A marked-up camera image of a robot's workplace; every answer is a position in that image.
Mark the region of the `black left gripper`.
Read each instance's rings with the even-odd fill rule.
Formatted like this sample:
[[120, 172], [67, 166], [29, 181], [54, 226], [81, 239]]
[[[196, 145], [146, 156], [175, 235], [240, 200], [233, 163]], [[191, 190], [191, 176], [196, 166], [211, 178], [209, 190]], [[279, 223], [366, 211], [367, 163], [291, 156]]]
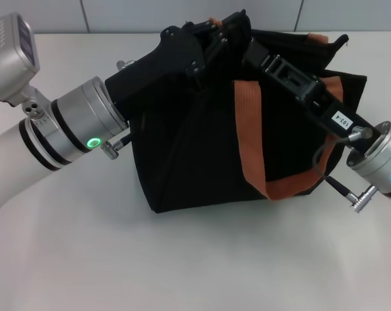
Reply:
[[164, 87], [196, 81], [208, 87], [225, 68], [228, 40], [223, 32], [213, 32], [211, 21], [171, 26], [161, 32], [158, 46], [149, 54], [105, 80], [110, 99], [127, 121], [133, 119]]

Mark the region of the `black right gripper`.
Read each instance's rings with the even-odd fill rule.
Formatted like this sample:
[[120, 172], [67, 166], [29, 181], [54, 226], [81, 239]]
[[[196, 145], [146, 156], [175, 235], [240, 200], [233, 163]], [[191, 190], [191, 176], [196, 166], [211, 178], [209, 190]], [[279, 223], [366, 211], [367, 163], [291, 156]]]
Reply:
[[[319, 79], [301, 71], [279, 54], [272, 54], [256, 40], [249, 43], [243, 61], [270, 83], [295, 97], [297, 102], [307, 105], [314, 119], [329, 133], [347, 139], [353, 148], [369, 149], [380, 138], [378, 130], [333, 95], [312, 96], [320, 87]], [[368, 128], [370, 136], [351, 141], [349, 136], [355, 127]]]

